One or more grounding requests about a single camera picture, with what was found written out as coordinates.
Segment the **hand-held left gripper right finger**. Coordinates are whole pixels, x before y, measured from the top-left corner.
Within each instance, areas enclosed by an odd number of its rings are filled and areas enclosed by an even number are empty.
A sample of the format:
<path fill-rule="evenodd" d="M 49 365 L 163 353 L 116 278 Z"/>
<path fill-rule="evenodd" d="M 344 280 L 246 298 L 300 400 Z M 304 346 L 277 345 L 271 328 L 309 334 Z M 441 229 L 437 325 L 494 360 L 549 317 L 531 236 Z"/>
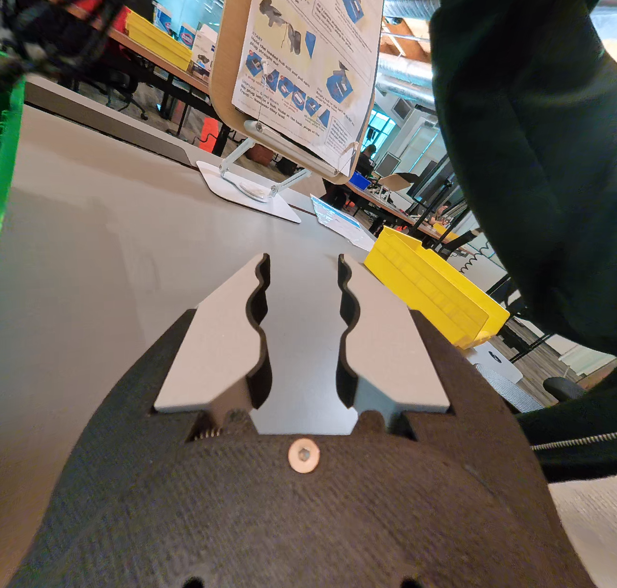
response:
<path fill-rule="evenodd" d="M 340 254 L 337 284 L 346 324 L 335 372 L 337 396 L 387 427 L 404 412 L 447 413 L 451 402 L 409 307 L 362 264 Z"/>

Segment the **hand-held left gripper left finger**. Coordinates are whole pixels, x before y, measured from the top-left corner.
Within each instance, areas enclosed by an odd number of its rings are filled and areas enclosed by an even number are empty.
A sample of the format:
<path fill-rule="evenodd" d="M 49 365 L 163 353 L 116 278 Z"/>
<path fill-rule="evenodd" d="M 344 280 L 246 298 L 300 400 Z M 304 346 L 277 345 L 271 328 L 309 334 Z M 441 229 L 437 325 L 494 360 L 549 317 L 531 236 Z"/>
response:
<path fill-rule="evenodd" d="M 270 256 L 258 254 L 197 306 L 156 412 L 204 412 L 220 427 L 229 411 L 249 413 L 266 402 L 273 376 L 261 324 L 270 281 Z"/>

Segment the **yellow plastic bin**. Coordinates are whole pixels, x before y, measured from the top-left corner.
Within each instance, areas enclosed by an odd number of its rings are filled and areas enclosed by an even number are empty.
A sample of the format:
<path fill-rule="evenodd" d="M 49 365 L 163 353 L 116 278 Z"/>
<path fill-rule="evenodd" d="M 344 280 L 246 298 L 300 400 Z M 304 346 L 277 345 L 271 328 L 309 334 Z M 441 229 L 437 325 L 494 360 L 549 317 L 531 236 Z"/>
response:
<path fill-rule="evenodd" d="M 504 307 L 438 254 L 394 229 L 382 229 L 364 264 L 457 348 L 485 343 L 509 318 Z"/>
<path fill-rule="evenodd" d="M 128 10 L 125 28 L 128 37 L 136 44 L 140 44 L 182 71 L 188 69 L 191 62 L 189 48 L 133 10 Z"/>

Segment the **green plastic bin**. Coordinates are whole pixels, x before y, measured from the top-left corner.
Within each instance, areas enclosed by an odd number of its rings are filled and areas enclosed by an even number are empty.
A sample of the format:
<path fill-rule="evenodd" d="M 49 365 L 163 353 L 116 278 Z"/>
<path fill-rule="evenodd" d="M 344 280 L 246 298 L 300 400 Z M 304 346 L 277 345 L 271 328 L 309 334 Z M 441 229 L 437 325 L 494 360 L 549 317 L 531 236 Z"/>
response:
<path fill-rule="evenodd" d="M 10 91 L 1 92 L 1 226 L 19 146 L 24 101 L 24 80 L 16 83 Z"/>

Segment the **person's right forearm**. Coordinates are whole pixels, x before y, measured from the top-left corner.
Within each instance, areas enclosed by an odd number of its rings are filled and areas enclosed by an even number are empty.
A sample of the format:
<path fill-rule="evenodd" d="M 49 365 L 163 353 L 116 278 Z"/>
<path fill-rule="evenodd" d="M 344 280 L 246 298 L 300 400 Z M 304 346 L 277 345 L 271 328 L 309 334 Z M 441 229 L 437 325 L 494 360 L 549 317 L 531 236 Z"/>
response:
<path fill-rule="evenodd" d="M 600 0 L 439 0 L 436 108 L 455 175 L 533 323 L 616 354 L 616 62 Z"/>

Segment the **grey desk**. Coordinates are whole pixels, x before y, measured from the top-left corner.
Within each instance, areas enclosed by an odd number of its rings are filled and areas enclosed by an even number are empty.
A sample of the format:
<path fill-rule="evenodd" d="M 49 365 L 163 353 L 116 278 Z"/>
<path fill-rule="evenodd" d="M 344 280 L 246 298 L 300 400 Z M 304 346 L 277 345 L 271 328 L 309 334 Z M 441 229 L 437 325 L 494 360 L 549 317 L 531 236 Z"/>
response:
<path fill-rule="evenodd" d="M 314 218 L 243 213 L 199 170 L 25 112 L 1 272 L 1 386 L 75 446 L 8 587 L 481 587 L 489 491 L 337 396 L 340 254 Z M 267 253 L 266 402 L 158 413 L 197 306 Z"/>

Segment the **white paper sheet blue border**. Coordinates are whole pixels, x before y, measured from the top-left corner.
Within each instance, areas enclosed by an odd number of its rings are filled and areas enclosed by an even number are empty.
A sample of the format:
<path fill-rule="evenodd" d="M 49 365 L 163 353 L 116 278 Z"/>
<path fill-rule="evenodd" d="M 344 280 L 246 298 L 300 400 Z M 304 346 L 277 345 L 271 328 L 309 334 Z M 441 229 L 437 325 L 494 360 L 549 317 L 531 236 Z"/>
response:
<path fill-rule="evenodd" d="M 342 236 L 359 249 L 366 252 L 372 250 L 374 239 L 358 221 L 314 195 L 311 195 L 310 199 L 320 225 Z"/>

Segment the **wooden workbench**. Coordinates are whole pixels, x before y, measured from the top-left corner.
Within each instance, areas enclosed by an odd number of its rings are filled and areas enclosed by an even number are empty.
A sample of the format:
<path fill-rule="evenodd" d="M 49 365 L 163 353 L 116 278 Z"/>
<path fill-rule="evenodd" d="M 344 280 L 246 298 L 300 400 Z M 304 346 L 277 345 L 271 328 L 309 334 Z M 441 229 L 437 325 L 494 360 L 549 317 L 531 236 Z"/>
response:
<path fill-rule="evenodd" d="M 21 0 L 16 10 L 21 12 L 30 4 L 46 2 L 57 4 L 59 0 Z M 145 83 L 163 92 L 160 114 L 164 119 L 170 119 L 174 108 L 168 103 L 172 98 L 184 104 L 180 131 L 189 108 L 194 108 L 207 116 L 218 120 L 209 97 L 209 87 L 202 80 L 190 73 L 190 66 L 185 69 L 177 67 L 168 59 L 149 50 L 143 44 L 131 39 L 128 30 L 118 30 L 113 24 L 107 31 L 104 52 L 99 58 L 101 63 L 117 69 L 137 83 Z"/>
<path fill-rule="evenodd" d="M 369 191 L 361 190 L 352 183 L 345 183 L 344 187 L 348 193 L 357 198 L 353 202 L 353 207 L 350 208 L 352 216 L 355 217 L 359 212 L 363 212 L 373 218 L 373 223 L 369 229 L 373 235 L 376 235 L 380 226 L 385 225 L 401 226 L 407 230 L 406 233 L 409 236 L 414 236 L 420 240 L 430 238 L 437 242 L 445 235 L 445 233 L 434 229 L 427 222 L 421 222 L 418 228 L 415 228 L 415 224 L 419 221 L 420 217 L 407 215 L 396 206 L 390 205 Z"/>

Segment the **brown cardboard flag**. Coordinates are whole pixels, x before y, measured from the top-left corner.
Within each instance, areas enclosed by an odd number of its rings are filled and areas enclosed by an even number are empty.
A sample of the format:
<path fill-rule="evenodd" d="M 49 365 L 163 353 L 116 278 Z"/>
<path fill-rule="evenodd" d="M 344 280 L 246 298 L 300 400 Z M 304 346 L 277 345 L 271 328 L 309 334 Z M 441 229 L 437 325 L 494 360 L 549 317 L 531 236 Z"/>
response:
<path fill-rule="evenodd" d="M 390 192 L 403 192 L 411 196 L 420 182 L 420 176 L 414 173 L 393 173 L 380 179 L 380 187 Z"/>

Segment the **person's dark green jacket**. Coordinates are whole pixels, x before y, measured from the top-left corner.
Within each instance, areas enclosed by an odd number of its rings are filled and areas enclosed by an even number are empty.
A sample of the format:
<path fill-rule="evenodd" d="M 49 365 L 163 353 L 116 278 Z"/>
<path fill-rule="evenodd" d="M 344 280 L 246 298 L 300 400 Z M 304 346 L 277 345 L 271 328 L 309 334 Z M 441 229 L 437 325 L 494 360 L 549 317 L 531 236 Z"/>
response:
<path fill-rule="evenodd" d="M 548 483 L 616 476 L 616 370 L 578 399 L 516 419 Z"/>

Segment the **person's cream sweater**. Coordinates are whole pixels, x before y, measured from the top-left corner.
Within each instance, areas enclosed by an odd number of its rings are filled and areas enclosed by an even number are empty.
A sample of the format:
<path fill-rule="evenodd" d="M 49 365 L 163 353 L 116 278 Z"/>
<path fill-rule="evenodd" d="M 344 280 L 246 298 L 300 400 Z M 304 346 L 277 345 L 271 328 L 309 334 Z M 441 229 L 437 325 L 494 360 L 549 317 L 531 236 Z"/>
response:
<path fill-rule="evenodd" d="M 616 587 L 616 476 L 549 484 L 567 537 L 597 587 Z"/>

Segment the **white carton box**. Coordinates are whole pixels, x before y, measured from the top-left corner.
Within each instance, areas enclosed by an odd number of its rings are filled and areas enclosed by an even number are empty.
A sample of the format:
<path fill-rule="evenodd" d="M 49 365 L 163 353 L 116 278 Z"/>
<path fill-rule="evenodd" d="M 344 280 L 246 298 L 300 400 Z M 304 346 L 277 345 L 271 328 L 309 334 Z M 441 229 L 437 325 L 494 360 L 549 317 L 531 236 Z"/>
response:
<path fill-rule="evenodd" d="M 217 32 L 205 24 L 196 32 L 191 51 L 190 72 L 203 81 L 210 79 L 217 37 Z"/>

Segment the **cardboard instruction board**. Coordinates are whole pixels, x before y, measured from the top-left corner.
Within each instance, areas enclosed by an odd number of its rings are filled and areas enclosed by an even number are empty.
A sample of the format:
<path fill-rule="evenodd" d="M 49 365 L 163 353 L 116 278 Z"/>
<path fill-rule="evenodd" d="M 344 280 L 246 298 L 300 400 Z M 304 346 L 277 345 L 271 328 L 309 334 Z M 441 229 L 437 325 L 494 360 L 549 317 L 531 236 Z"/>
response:
<path fill-rule="evenodd" d="M 209 95 L 232 130 L 334 184 L 374 103 L 384 0 L 225 0 Z"/>

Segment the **spiral metal duct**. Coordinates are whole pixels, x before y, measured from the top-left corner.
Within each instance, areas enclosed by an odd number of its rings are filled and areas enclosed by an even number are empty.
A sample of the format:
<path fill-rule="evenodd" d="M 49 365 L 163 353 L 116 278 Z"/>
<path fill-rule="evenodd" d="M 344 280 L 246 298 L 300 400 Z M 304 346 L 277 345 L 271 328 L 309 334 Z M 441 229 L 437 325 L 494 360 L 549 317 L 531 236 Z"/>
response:
<path fill-rule="evenodd" d="M 376 89 L 434 111 L 429 22 L 439 0 L 383 0 Z"/>

